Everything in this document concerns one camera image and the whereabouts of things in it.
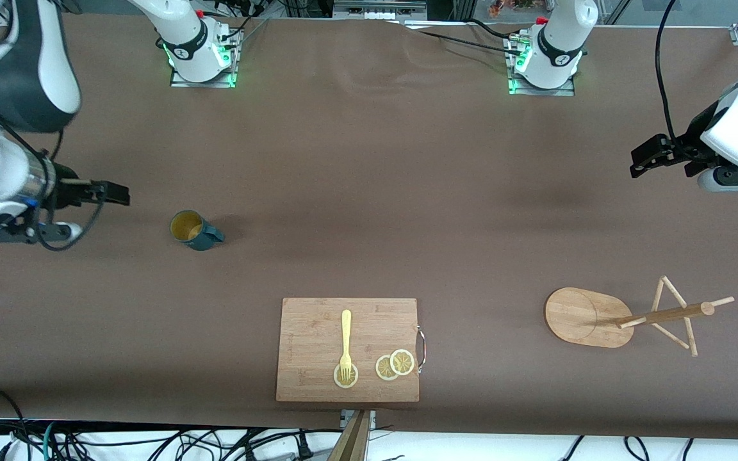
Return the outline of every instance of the brown table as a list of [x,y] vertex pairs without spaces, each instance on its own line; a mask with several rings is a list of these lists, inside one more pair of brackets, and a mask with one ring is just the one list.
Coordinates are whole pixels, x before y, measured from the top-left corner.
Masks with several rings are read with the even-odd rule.
[[[380,21],[267,23],[235,90],[169,88],[143,17],[65,25],[84,107],[59,160],[133,204],[66,254],[0,245],[0,388],[27,416],[333,426],[275,402],[281,298],[413,297],[422,400],[383,425],[738,437],[738,195],[628,174],[664,129],[655,30],[596,29],[577,96],[549,99],[510,96],[498,53]],[[738,49],[669,29],[662,65],[682,133]],[[184,208],[225,245],[173,242]],[[644,312],[662,274],[689,302],[736,297],[694,322],[697,359],[653,329],[601,350],[544,324],[554,289]]]

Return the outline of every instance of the wooden cutting board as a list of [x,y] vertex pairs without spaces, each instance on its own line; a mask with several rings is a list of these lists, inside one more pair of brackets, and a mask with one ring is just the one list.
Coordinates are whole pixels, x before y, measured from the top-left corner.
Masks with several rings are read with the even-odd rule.
[[[341,389],[333,371],[343,352],[340,314],[352,311],[349,355],[357,382]],[[409,298],[284,298],[278,353],[279,402],[418,402],[418,367],[382,380],[375,362],[405,348],[416,352],[418,301]]]

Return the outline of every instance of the lemon slice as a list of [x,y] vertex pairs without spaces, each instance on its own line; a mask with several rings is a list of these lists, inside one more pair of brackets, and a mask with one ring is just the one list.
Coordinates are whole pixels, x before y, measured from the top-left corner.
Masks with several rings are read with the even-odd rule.
[[340,380],[340,365],[334,366],[334,373],[332,373],[332,379],[334,379],[334,384],[337,384],[338,387],[342,387],[344,389],[351,388],[355,383],[357,382],[357,367],[355,367],[355,364],[352,364],[352,372],[349,373],[349,379],[343,382]]
[[415,358],[405,348],[399,348],[389,355],[389,364],[392,365],[392,371],[395,374],[404,376],[412,373],[412,370],[415,369]]
[[377,373],[377,376],[380,376],[382,380],[393,380],[398,377],[398,373],[395,373],[395,370],[392,370],[392,364],[389,362],[389,357],[391,356],[384,355],[375,362],[375,373]]

